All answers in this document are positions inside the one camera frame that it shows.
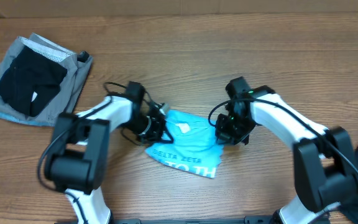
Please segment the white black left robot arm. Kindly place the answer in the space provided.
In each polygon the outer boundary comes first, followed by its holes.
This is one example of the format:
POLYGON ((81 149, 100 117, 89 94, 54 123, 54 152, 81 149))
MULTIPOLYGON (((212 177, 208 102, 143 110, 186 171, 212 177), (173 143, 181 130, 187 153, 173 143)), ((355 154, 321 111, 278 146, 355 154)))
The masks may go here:
POLYGON ((60 113, 50 144, 37 164, 39 183, 63 194, 76 214, 76 223, 114 223, 101 184, 108 163, 109 137, 128 129, 141 144, 164 143, 169 105, 145 99, 141 83, 129 82, 124 92, 107 90, 103 101, 77 114, 60 113))

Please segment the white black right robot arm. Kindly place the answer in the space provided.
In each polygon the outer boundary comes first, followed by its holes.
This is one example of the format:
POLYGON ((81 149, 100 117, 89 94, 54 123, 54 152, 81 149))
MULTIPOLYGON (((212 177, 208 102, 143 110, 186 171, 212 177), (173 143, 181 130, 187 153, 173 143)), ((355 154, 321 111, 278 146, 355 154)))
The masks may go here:
POLYGON ((358 168, 351 139, 341 127, 328 129, 288 106, 273 89, 251 88, 244 77, 226 85, 228 114, 217 118, 220 144, 248 144, 263 126, 292 151, 296 197, 273 215, 246 216, 245 223, 328 223, 327 214, 358 197, 358 168))

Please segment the light blue printed t-shirt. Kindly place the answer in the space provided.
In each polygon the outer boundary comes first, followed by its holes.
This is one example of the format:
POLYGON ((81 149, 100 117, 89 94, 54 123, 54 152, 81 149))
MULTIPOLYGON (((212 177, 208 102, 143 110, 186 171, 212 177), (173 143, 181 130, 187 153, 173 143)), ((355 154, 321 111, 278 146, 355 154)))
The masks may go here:
POLYGON ((155 143, 145 152, 168 167, 213 179, 224 149, 217 143, 215 123, 200 116, 170 110, 166 127, 173 142, 155 143))

